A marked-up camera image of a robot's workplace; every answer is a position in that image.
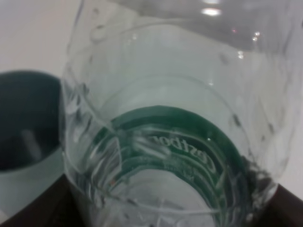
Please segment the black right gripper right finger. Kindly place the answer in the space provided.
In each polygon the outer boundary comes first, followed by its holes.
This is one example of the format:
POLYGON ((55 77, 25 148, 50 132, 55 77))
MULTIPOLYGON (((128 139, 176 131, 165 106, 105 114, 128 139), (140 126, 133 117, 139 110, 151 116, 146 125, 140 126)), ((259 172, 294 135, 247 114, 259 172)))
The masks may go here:
POLYGON ((259 227, 303 227, 303 201, 279 185, 258 220, 259 227))

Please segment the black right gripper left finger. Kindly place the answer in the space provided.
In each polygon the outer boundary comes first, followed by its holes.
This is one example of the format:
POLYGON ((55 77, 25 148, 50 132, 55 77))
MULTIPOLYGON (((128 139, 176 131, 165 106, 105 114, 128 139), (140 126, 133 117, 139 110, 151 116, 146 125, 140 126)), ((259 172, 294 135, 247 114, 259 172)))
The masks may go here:
POLYGON ((2 227, 83 227, 66 176, 61 176, 42 195, 2 227))

